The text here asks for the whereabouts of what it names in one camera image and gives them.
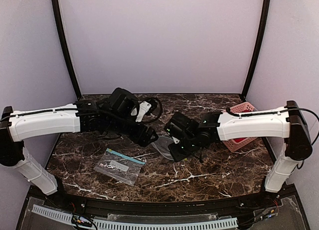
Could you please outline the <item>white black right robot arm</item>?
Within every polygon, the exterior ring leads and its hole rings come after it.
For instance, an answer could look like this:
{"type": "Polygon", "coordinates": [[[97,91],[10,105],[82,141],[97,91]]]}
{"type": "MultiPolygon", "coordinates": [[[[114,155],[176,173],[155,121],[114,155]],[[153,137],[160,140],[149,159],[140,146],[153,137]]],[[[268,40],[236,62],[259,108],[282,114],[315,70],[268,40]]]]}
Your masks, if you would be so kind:
{"type": "Polygon", "coordinates": [[[279,137],[284,139],[281,154],[265,178],[264,189],[277,193],[296,167],[313,152],[308,124],[295,101],[272,110],[235,113],[206,113],[199,122],[176,112],[164,130],[173,139],[168,146],[175,162],[193,155],[213,143],[249,137],[279,137]]]}

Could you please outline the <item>large clear zip bag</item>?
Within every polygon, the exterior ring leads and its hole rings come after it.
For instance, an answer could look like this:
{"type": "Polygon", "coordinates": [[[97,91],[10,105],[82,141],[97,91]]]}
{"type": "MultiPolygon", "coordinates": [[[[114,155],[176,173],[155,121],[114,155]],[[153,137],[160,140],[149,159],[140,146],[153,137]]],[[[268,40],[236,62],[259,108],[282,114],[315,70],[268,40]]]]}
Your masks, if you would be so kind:
{"type": "Polygon", "coordinates": [[[173,139],[169,135],[165,134],[159,135],[158,139],[151,143],[151,145],[155,150],[159,152],[161,156],[170,161],[173,161],[173,157],[168,148],[168,146],[172,143],[174,143],[173,139]]]}

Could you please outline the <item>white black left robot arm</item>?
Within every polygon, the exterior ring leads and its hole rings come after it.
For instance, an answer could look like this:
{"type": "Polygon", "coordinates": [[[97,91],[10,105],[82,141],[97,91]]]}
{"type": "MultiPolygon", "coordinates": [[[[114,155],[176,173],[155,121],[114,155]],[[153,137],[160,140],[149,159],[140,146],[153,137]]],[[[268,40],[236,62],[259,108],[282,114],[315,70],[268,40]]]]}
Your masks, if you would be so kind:
{"type": "Polygon", "coordinates": [[[82,100],[65,106],[35,111],[14,111],[5,107],[0,120],[0,163],[17,170],[27,181],[47,196],[63,192],[63,184],[48,173],[29,153],[24,140],[56,134],[99,132],[125,135],[133,143],[146,147],[158,139],[148,127],[153,120],[144,121],[155,110],[159,119],[163,107],[156,97],[139,100],[134,94],[116,88],[107,98],[82,100]]]}

